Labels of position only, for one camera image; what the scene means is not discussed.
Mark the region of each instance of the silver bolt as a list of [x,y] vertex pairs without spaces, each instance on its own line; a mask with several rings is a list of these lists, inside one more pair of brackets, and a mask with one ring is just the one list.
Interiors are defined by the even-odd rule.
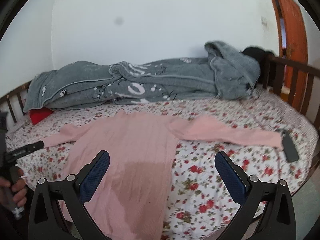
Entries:
[[41,178],[41,179],[38,180],[39,184],[44,184],[44,182],[45,182],[45,178]]
[[67,180],[68,180],[68,181],[73,181],[75,178],[76,178],[75,175],[70,174],[70,175],[67,177]]
[[286,183],[285,180],[283,180],[283,179],[280,180],[280,184],[281,184],[282,186],[287,185],[287,183]]
[[257,181],[258,181],[258,177],[252,175],[252,176],[250,176],[250,180],[251,180],[252,182],[257,182]]

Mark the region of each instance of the floral bed sheet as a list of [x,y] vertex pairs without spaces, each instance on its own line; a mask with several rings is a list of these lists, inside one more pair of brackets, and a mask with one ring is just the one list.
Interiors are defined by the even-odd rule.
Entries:
[[[261,181],[276,183],[285,179],[293,193],[306,179],[317,142],[315,129],[304,117],[278,97],[257,90],[248,100],[210,98],[129,106],[105,104],[89,109],[57,111],[35,126],[26,117],[8,133],[7,144],[9,149],[21,147],[57,133],[64,124],[84,125],[113,116],[120,109],[127,113],[146,111],[189,120],[200,114],[209,114],[235,129],[274,131],[285,128],[299,152],[297,162],[287,163],[284,152],[272,147],[179,141],[172,163],[172,185],[161,239],[204,239],[230,223],[239,205],[232,201],[214,167],[217,152],[225,151],[248,175],[256,175]],[[49,181],[64,179],[61,170],[68,161],[72,145],[65,143],[45,148],[18,160],[18,165],[25,172],[27,185],[34,190],[41,177]],[[263,207],[264,203],[261,203],[256,216],[262,213]]]

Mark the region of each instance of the wooden door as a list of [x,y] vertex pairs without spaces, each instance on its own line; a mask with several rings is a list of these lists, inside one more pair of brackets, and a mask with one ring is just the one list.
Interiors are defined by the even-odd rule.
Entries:
[[[308,46],[306,29],[302,17],[300,7],[293,0],[278,0],[281,8],[281,14],[284,19],[286,31],[286,58],[308,63]],[[291,87],[291,78],[293,68],[287,66],[284,85]],[[292,106],[298,111],[301,108],[303,95],[306,86],[307,74],[303,72],[298,73],[298,80],[296,85],[296,94],[293,99]]]

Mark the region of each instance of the textured blue pad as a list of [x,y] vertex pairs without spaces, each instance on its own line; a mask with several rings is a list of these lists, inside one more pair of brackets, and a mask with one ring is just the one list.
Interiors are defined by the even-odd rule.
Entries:
[[79,201],[82,204],[91,200],[109,165],[110,155],[108,152],[104,152],[79,187]]
[[246,201],[245,185],[239,176],[221,153],[216,154],[214,164],[233,201],[243,205]]

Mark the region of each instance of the pink shirt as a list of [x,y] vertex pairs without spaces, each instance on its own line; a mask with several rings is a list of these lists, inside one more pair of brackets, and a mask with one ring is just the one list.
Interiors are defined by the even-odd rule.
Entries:
[[[187,121],[124,111],[80,127],[64,125],[60,133],[42,141],[45,147],[76,142],[62,178],[77,174],[100,150],[108,151],[110,167],[86,209],[101,231],[114,240],[153,240],[161,237],[178,139],[283,148],[279,133],[233,129],[212,116]],[[61,208],[71,221],[64,203]]]

